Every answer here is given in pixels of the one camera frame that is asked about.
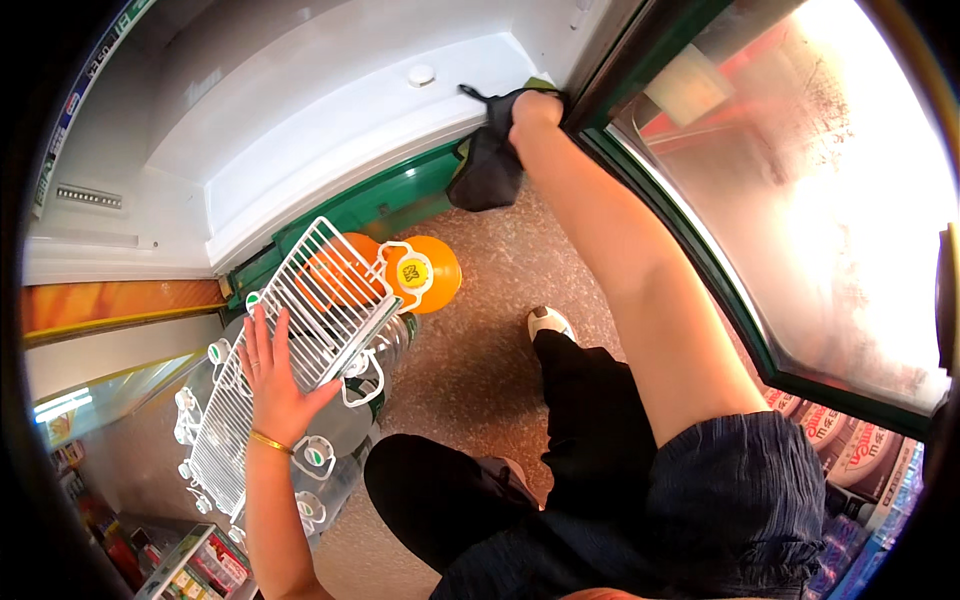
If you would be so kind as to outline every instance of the refrigerator door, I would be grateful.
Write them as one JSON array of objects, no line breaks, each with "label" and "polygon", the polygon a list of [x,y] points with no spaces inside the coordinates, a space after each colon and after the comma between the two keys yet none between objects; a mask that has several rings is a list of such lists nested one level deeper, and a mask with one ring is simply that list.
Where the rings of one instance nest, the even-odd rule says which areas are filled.
[{"label": "refrigerator door", "polygon": [[648,3],[567,126],[765,383],[924,439],[950,384],[956,105],[898,41],[853,0]]}]

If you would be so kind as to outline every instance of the wire shelf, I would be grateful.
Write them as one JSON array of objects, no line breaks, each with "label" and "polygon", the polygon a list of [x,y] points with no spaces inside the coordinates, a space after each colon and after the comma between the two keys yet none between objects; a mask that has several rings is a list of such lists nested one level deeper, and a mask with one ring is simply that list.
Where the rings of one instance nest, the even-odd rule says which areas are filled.
[{"label": "wire shelf", "polygon": [[[304,232],[260,294],[258,303],[273,335],[281,307],[290,312],[290,366],[302,392],[339,378],[402,300],[325,217]],[[190,454],[197,481],[236,515],[246,499],[247,439],[253,420],[253,394],[230,348],[204,410]]]}]

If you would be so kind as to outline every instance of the bangle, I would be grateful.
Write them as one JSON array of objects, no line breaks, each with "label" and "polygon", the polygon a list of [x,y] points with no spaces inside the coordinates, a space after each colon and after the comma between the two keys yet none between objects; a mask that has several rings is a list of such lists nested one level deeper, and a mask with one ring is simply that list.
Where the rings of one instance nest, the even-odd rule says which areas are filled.
[{"label": "bangle", "polygon": [[254,439],[257,440],[258,442],[262,442],[262,443],[268,445],[268,446],[271,447],[271,448],[276,448],[276,449],[279,450],[280,452],[286,452],[286,453],[289,454],[290,456],[293,456],[293,455],[294,455],[294,451],[293,451],[293,450],[291,450],[291,449],[288,448],[287,446],[281,444],[280,442],[274,442],[273,440],[271,440],[271,439],[268,438],[267,436],[263,435],[263,434],[260,433],[259,431],[253,431],[253,430],[251,429],[251,430],[250,430],[250,437],[254,438]]}]

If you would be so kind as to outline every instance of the black pants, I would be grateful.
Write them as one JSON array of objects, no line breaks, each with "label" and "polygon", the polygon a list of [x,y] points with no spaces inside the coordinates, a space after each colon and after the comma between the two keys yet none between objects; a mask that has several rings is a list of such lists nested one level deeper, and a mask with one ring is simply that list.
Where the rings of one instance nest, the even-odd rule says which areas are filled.
[{"label": "black pants", "polygon": [[[630,368],[548,329],[534,349],[550,411],[541,457],[554,478],[547,510],[629,519],[642,510],[657,452]],[[381,440],[364,481],[394,535],[441,574],[470,546],[538,510],[508,469],[420,436]]]}]

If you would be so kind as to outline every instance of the white sneaker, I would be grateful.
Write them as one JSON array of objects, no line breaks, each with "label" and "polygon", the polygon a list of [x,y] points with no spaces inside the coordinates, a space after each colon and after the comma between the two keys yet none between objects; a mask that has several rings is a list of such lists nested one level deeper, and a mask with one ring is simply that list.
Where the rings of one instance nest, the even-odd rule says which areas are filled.
[{"label": "white sneaker", "polygon": [[527,331],[530,333],[531,342],[541,329],[553,329],[570,338],[574,343],[577,341],[577,335],[573,332],[570,321],[559,310],[549,306],[538,306],[527,315]]}]

